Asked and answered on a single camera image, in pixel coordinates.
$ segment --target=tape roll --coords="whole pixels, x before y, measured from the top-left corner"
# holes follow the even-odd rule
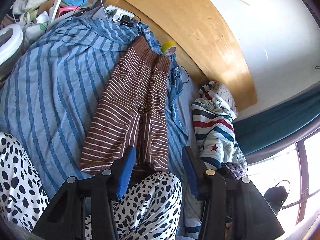
[[[161,47],[161,51],[163,54],[165,54],[166,56],[171,56],[173,53],[175,53],[176,51],[176,47],[175,44],[173,43],[173,41],[167,41],[164,44],[162,44]]]

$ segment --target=teal curtain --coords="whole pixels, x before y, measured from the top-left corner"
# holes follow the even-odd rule
[[[244,155],[270,146],[320,117],[320,85],[289,101],[234,123]]]

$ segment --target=bedsheet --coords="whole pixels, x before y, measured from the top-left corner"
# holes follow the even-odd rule
[[[0,131],[22,142],[49,198],[67,177],[90,177],[78,169],[86,133],[113,67],[138,28],[152,50],[160,53],[148,26],[137,25],[110,23],[102,9],[61,21],[18,60],[1,89]],[[188,135],[177,111],[181,72],[174,57],[165,111],[169,171],[183,182],[181,151]]]

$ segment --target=black and white spotted fabric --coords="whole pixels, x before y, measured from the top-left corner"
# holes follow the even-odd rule
[[[32,231],[49,203],[40,178],[21,144],[0,133],[0,214]],[[155,173],[113,203],[119,238],[175,238],[181,208],[181,183],[168,172]],[[92,238],[91,217],[85,218],[86,240]]]
[[[157,172],[127,190],[113,203],[120,239],[171,240],[175,238],[181,207],[181,183],[173,174]],[[85,220],[86,239],[91,218]]]
[[[22,145],[6,133],[0,133],[0,171],[0,214],[31,232],[48,197]]]

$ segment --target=brown knit pants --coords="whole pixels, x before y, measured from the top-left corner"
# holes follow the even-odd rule
[[[134,172],[146,177],[167,171],[164,115],[170,60],[139,36],[115,66],[100,98],[81,155],[81,171],[96,174],[137,148]]]

